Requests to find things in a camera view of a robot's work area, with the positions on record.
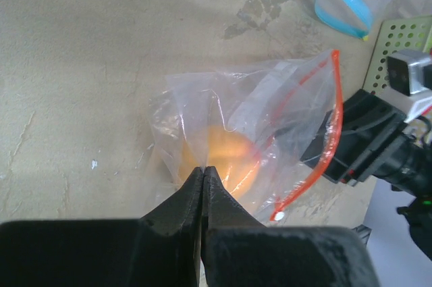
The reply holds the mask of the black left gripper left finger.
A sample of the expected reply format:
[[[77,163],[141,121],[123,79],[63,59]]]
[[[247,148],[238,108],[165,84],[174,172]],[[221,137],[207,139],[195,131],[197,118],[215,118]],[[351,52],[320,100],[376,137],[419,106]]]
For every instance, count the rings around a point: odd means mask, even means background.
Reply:
[[[204,174],[137,219],[1,225],[2,286],[198,286]]]

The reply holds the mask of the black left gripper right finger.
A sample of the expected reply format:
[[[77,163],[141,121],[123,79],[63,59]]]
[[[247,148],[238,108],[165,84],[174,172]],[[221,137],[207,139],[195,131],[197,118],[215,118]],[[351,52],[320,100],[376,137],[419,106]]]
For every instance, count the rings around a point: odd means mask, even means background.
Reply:
[[[203,177],[201,259],[209,286],[377,286],[365,245],[342,227],[266,227]]]

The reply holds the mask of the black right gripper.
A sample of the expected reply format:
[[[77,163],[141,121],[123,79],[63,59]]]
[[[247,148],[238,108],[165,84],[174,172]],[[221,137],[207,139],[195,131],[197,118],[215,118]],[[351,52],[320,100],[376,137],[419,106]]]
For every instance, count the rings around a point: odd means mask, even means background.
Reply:
[[[375,176],[393,186],[408,186],[408,138],[403,134],[406,115],[378,96],[360,89],[344,103],[339,145],[323,176],[333,183],[364,182]],[[301,162],[318,164],[326,141],[326,115]]]

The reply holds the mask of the fake yellow orange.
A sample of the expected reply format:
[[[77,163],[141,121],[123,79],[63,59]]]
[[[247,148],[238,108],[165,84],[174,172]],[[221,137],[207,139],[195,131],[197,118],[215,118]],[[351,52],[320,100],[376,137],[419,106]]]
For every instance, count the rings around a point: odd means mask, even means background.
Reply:
[[[251,189],[261,167],[261,156],[245,135],[222,126],[207,126],[184,139],[179,181],[186,181],[198,166],[215,167],[223,187],[239,199]]]

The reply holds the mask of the clear bag red zipper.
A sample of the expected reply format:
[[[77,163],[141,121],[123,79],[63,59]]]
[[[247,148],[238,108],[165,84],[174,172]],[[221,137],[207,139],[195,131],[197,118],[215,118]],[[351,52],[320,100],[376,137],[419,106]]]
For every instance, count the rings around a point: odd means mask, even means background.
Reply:
[[[249,138],[261,167],[251,189],[239,199],[261,221],[275,221],[324,174],[342,132],[340,53],[310,59],[278,59],[208,72],[167,76],[166,87],[149,103],[155,148],[172,181],[184,139],[207,126],[222,126]],[[330,113],[318,164],[300,158]]]

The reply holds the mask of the white zipper slider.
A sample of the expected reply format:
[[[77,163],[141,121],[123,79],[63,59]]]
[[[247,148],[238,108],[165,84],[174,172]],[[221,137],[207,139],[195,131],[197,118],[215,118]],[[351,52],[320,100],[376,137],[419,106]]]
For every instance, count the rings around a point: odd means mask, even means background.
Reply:
[[[285,216],[285,213],[283,211],[277,212],[275,214],[274,220],[275,221],[280,221],[281,219],[283,219]]]

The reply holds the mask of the green perforated basket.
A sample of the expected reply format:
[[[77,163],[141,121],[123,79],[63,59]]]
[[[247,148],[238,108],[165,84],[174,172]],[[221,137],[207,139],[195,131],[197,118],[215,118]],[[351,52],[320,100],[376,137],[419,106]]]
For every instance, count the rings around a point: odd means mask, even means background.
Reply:
[[[380,93],[389,85],[387,57],[411,49],[431,53],[431,16],[402,18],[382,22],[362,89]]]

